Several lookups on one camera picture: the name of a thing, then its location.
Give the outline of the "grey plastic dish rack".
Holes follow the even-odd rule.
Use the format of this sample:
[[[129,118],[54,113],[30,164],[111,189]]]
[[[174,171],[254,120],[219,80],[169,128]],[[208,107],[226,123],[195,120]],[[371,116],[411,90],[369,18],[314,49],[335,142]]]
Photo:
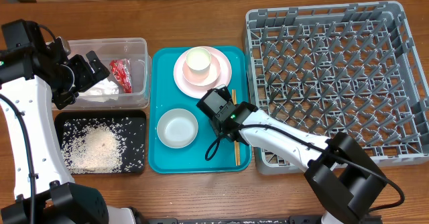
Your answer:
[[[308,133],[353,136],[379,166],[428,161],[428,82],[396,1],[252,9],[249,100]]]

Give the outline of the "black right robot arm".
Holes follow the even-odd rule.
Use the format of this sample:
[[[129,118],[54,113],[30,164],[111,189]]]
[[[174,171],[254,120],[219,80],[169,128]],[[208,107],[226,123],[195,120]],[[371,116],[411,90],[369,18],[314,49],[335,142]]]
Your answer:
[[[297,166],[325,208],[322,223],[360,223],[386,186],[385,174],[350,135],[329,138],[282,123],[243,101],[228,88],[210,89],[196,106],[209,118],[217,139],[206,152],[211,160],[224,138],[265,149]]]

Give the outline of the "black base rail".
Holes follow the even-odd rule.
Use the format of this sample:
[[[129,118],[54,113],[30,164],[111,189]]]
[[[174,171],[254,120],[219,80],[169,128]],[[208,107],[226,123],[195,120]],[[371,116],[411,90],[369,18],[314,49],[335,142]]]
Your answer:
[[[149,224],[321,224],[321,215],[294,215],[286,218],[250,219],[148,219]]]

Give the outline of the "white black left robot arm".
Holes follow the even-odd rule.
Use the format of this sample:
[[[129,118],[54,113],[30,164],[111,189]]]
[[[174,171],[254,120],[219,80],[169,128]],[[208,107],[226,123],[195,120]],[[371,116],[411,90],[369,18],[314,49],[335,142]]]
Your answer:
[[[60,37],[46,42],[47,27],[19,19],[1,28],[1,108],[15,167],[15,202],[2,208],[4,223],[144,223],[132,207],[106,204],[101,193],[75,183],[62,153],[53,109],[107,78],[94,52],[70,55]]]

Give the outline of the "red snack wrapper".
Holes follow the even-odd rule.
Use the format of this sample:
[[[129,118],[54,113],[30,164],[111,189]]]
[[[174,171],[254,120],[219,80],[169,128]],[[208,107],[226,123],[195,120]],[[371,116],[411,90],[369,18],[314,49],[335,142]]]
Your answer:
[[[126,58],[120,60],[112,60],[109,64],[111,72],[115,77],[116,81],[122,86],[125,93],[132,93],[132,82],[131,82],[131,64]]]

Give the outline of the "white napkin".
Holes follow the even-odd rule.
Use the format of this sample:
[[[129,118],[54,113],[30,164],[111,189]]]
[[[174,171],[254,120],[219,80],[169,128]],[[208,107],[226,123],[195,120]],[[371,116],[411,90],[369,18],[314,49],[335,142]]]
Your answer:
[[[98,82],[89,90],[79,93],[78,98],[101,103],[109,100],[116,101],[119,98],[119,87],[115,82],[106,78]]]

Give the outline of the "clear plastic waste bin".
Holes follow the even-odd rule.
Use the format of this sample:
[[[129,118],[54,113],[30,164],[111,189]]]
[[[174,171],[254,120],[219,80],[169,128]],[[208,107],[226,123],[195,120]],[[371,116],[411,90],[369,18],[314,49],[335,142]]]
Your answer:
[[[119,98],[116,101],[92,102],[77,97],[76,102],[65,107],[66,111],[83,111],[89,109],[141,109],[149,105],[151,82],[151,58],[147,52],[147,43],[143,38],[106,38],[93,40],[70,40],[71,54],[84,56],[93,50],[99,60],[109,68],[112,60],[126,58],[131,64],[132,93],[125,93],[113,74],[107,79],[119,87]]]

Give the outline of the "teal plastic serving tray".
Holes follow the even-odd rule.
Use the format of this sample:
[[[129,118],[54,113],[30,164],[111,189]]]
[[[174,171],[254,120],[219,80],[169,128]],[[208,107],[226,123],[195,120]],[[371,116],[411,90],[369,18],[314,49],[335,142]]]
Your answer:
[[[174,66],[189,48],[163,48],[156,52],[152,63],[150,115],[148,127],[148,162],[160,174],[187,174],[200,172],[238,172],[246,169],[252,158],[251,147],[240,144],[240,165],[235,163],[234,144],[227,139],[220,143],[212,160],[204,156],[217,138],[208,117],[197,108],[198,99],[183,93],[174,80]],[[158,138],[160,117],[172,109],[186,109],[198,121],[195,140],[184,148],[169,148]]]

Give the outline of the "pink round plate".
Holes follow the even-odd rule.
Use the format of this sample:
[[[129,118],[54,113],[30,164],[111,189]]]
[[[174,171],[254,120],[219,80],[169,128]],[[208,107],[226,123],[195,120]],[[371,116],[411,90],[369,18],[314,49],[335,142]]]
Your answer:
[[[219,50],[209,47],[209,46],[199,46],[207,49],[212,58],[213,62],[219,63],[220,65],[220,75],[219,77],[210,85],[206,85],[203,87],[199,87],[196,85],[192,85],[189,83],[183,75],[183,66],[186,59],[186,54],[189,50],[185,51],[180,55],[180,57],[177,59],[175,65],[174,65],[174,81],[176,83],[176,86],[189,97],[200,99],[203,95],[206,94],[206,92],[209,89],[218,87],[219,85],[225,85],[227,86],[232,77],[232,66],[229,61],[229,59]]]

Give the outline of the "grey bowl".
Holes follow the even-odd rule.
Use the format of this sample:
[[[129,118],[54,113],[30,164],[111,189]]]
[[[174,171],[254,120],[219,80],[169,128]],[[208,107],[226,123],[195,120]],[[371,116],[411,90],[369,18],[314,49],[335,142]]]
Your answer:
[[[171,109],[160,117],[156,130],[158,138],[165,146],[179,149],[195,140],[198,122],[186,109]]]

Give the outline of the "pale green cup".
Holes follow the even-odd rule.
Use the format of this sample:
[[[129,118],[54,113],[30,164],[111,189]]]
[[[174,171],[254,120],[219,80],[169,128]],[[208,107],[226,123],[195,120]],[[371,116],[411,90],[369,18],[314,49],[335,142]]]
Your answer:
[[[195,74],[205,74],[209,71],[211,65],[211,54],[203,47],[189,49],[186,54],[186,64]]]

